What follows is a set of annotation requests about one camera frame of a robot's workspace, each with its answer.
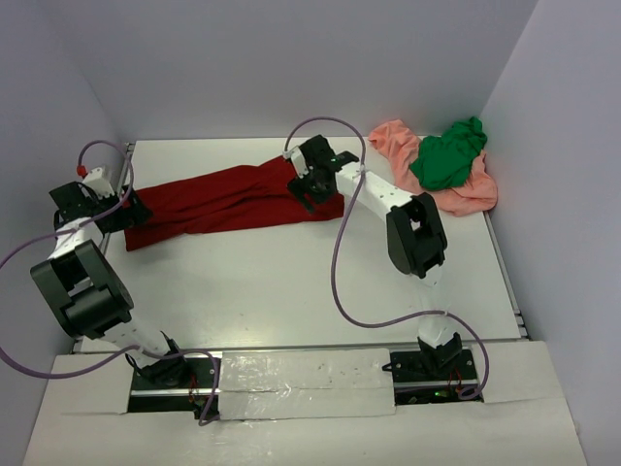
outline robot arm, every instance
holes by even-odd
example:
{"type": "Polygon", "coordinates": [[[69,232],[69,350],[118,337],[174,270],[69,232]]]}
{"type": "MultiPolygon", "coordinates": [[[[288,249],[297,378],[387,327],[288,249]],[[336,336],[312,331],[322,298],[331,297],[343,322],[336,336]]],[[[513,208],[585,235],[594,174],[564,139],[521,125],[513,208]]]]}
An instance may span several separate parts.
{"type": "MultiPolygon", "coordinates": [[[[291,162],[297,175],[287,187],[309,212],[313,204],[324,203],[337,193],[352,197],[364,172],[356,201],[385,222],[393,265],[438,292],[447,241],[436,203],[429,194],[414,196],[366,171],[358,157],[347,151],[336,154],[323,136],[305,141],[283,157],[291,162]]],[[[446,316],[421,318],[418,345],[426,370],[432,374],[450,364],[462,350],[455,325],[446,316]]]]}
{"type": "Polygon", "coordinates": [[[82,183],[65,184],[50,195],[58,207],[56,231],[75,232],[58,236],[54,252],[34,266],[30,275],[62,329],[73,338],[101,339],[120,348],[138,345],[141,350],[129,351],[128,360],[141,375],[158,383],[178,384],[188,370],[182,357],[161,360],[143,353],[178,352],[175,342],[131,316],[132,298],[99,250],[104,234],[142,223],[151,212],[132,193],[128,206],[86,223],[119,199],[104,167],[92,170],[82,183]]]}
{"type": "MultiPolygon", "coordinates": [[[[323,136],[305,141],[283,157],[297,174],[288,188],[309,212],[313,211],[313,203],[324,203],[337,193],[352,196],[365,170],[352,153],[335,154],[323,136]]],[[[447,241],[436,203],[429,194],[413,196],[365,171],[357,201],[386,223],[388,255],[397,270],[419,279],[425,279],[432,269],[437,275],[444,263],[447,241]]]]}

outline peach towel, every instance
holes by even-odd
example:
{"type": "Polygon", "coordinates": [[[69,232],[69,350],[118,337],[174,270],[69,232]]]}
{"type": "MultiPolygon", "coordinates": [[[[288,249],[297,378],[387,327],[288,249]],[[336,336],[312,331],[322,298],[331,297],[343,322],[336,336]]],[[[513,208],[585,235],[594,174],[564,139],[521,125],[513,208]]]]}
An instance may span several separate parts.
{"type": "MultiPolygon", "coordinates": [[[[369,134],[369,142],[390,162],[397,187],[413,194],[425,192],[409,169],[418,157],[420,139],[400,119],[378,126],[369,134]]],[[[454,216],[466,216],[494,207],[498,200],[498,188],[492,177],[485,173],[485,150],[474,159],[473,169],[464,185],[428,192],[439,209],[454,216]]]]}

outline gray wall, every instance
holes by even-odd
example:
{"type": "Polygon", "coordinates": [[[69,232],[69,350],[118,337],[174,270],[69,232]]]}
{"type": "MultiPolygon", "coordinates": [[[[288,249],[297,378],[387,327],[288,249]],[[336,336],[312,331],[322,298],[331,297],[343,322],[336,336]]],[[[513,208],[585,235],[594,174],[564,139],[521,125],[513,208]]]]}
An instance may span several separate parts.
{"type": "Polygon", "coordinates": [[[480,113],[536,3],[41,2],[128,139],[282,136],[321,114],[441,131],[480,113]]]}
{"type": "MultiPolygon", "coordinates": [[[[75,177],[76,157],[94,138],[114,138],[92,90],[30,0],[0,3],[0,254],[52,231],[51,188],[75,177]]],[[[90,163],[109,157],[93,150],[90,163]]],[[[29,268],[52,242],[25,250],[0,272],[0,345],[19,362],[48,370],[69,339],[29,268]]],[[[45,383],[0,363],[0,464],[21,464],[45,383]]]]}
{"type": "Polygon", "coordinates": [[[621,462],[621,2],[539,0],[482,118],[492,216],[591,466],[621,462]]]}

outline white table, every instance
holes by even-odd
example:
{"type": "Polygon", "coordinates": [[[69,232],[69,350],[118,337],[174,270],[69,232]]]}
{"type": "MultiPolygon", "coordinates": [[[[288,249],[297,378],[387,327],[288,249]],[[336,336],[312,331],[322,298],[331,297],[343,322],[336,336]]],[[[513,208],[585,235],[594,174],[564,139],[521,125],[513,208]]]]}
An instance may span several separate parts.
{"type": "MultiPolygon", "coordinates": [[[[545,344],[504,342],[488,350],[485,403],[207,427],[190,413],[126,413],[132,369],[120,358],[48,383],[24,465],[586,466],[545,344]]],[[[77,370],[103,357],[58,356],[53,370],[77,370]]]]}
{"type": "MultiPolygon", "coordinates": [[[[295,144],[305,139],[294,140],[295,144]]],[[[335,151],[360,153],[355,138],[329,138],[335,151]]],[[[140,141],[135,187],[191,178],[282,151],[282,139],[140,141]]],[[[367,166],[392,182],[387,161],[369,148],[367,166]]],[[[483,214],[441,216],[448,249],[442,299],[486,340],[520,338],[483,214]]],[[[335,308],[330,259],[339,220],[183,236],[127,252],[114,234],[107,258],[136,303],[133,313],[181,347],[234,349],[373,345],[415,341],[417,322],[384,329],[350,325],[335,308]]],[[[387,320],[432,306],[416,277],[388,258],[385,225],[354,209],[340,255],[343,304],[358,319],[387,320]]],[[[470,339],[464,330],[462,335],[470,339]]],[[[82,351],[111,350],[85,341],[82,351]]]]}

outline red towel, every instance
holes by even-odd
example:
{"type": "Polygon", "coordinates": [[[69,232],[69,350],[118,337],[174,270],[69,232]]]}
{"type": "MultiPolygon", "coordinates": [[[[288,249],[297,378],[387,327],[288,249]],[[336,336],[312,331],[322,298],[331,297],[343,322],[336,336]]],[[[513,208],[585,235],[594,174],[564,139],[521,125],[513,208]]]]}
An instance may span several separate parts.
{"type": "Polygon", "coordinates": [[[213,233],[331,220],[343,216],[338,194],[311,215],[287,190],[296,176],[282,157],[258,167],[241,165],[220,172],[138,190],[153,217],[125,230],[127,250],[137,250],[183,233],[213,233]]]}

